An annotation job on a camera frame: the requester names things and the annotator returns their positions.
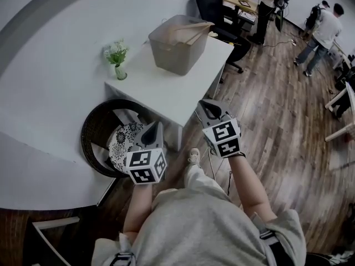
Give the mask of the glass vase with white flowers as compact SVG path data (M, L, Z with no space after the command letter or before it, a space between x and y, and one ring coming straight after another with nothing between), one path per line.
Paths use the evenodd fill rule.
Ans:
M114 41L103 48L103 55L110 65L113 66L116 78L124 80L127 73L123 68L129 48L125 45L124 39Z

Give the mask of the person's light shoe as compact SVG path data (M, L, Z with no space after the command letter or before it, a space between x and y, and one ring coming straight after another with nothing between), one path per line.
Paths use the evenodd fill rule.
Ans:
M200 150L193 147L188 154L188 169L192 167L200 168Z

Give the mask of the wooden clothes hanger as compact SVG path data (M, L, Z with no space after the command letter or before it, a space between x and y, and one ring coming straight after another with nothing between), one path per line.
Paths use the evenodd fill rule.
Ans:
M195 39L203 33L206 29L215 25L212 22L200 22L188 25L172 25L168 29L166 35L166 42L171 45L177 43L188 44L191 40Z

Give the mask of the person's right forearm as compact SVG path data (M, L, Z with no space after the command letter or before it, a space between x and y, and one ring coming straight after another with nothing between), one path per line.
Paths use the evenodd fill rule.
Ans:
M265 188L246 157L238 155L228 160L244 212L249 217L256 213L264 222L276 219Z

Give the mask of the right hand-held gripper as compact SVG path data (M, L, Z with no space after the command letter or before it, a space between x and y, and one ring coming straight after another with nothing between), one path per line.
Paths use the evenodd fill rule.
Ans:
M196 112L202 122L204 138L215 155L228 158L240 152L241 129L225 103L202 99Z

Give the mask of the light wooden desk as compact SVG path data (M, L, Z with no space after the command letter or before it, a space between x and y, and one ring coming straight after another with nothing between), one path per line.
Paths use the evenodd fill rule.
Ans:
M226 3L234 5L237 9L244 12L257 15L258 4L252 0L223 0Z

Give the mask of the person's left forearm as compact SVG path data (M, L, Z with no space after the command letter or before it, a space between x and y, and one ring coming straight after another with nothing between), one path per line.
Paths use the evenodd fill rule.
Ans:
M135 185L125 217L123 233L137 234L149 214L153 197L153 187L148 185Z

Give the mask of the grey plastic storage bin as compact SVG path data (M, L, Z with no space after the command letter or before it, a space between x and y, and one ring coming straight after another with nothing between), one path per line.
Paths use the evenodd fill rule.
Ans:
M149 34L149 42L158 68L181 76L190 71L205 50L210 29L203 31L201 35L188 44L168 44L166 35L172 25L188 25L200 22L206 21L185 15L175 15Z

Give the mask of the person's grey sweatshirt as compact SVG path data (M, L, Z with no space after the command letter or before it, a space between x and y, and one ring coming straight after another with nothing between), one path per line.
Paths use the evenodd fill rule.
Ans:
M294 266L306 262L306 242L296 211L263 222L233 203L188 188L162 193L133 243L98 239L92 266L281 266L279 242Z

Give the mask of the black round laundry basket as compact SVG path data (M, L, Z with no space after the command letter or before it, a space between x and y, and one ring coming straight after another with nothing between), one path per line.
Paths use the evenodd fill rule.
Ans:
M152 123L148 110L130 100L113 99L98 105L86 118L82 132L83 153L93 169L112 178L129 177L116 170L109 158L109 143L117 129L131 122Z

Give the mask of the person's light trouser leg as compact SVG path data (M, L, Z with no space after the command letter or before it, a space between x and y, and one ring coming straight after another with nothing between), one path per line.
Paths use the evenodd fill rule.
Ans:
M215 180L205 175L203 169L197 164L190 164L186 168L184 186L185 188L230 202L225 191Z

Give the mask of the dark chair with white frame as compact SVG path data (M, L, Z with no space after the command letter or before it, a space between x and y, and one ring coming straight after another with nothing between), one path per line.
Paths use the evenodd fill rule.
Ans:
M72 266L65 247L65 232L80 222L69 217L49 221L27 221L23 244L23 266Z

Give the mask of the black office chair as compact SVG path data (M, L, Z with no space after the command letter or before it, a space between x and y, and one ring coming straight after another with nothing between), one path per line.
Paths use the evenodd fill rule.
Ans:
M210 33L216 34L216 39L232 45L233 51L227 59L227 64L237 68L239 74L244 70L236 64L250 50L250 42L240 36L238 30L224 18L223 0L196 0L200 16L203 20L213 23Z

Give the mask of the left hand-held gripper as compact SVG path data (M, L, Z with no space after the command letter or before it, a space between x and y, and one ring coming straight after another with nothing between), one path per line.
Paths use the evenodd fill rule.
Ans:
M144 126L137 134L125 166L135 185L159 183L164 177L167 162L163 145L164 128L160 121Z

